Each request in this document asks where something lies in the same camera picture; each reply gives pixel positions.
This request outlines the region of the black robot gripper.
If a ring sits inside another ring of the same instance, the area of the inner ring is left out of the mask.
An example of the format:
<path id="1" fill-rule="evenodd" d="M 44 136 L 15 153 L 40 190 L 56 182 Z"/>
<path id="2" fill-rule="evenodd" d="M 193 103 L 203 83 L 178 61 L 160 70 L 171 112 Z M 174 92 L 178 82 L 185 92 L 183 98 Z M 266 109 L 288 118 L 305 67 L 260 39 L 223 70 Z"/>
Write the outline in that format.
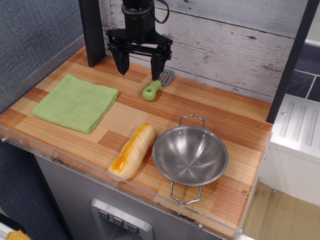
<path id="1" fill-rule="evenodd" d="M 151 56 L 152 80 L 160 78 L 165 63 L 172 57 L 173 41 L 156 31 L 154 7 L 122 7 L 125 28 L 108 29 L 108 48 L 117 70 L 125 75 L 130 66 L 129 54 Z"/>

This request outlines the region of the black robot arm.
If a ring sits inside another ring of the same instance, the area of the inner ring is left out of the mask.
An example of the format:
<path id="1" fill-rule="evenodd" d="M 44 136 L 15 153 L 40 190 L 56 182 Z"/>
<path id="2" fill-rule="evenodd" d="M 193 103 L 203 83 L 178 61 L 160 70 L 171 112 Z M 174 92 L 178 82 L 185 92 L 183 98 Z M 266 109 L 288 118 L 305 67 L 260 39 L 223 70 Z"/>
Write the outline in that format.
<path id="1" fill-rule="evenodd" d="M 155 16 L 153 0 L 124 0 L 121 5 L 125 28 L 108 29 L 108 49 L 112 53 L 117 70 L 125 75 L 130 66 L 130 54 L 151 57 L 151 75 L 159 80 L 165 63 L 172 57 L 173 40 L 156 31 L 156 23 L 163 24 Z"/>

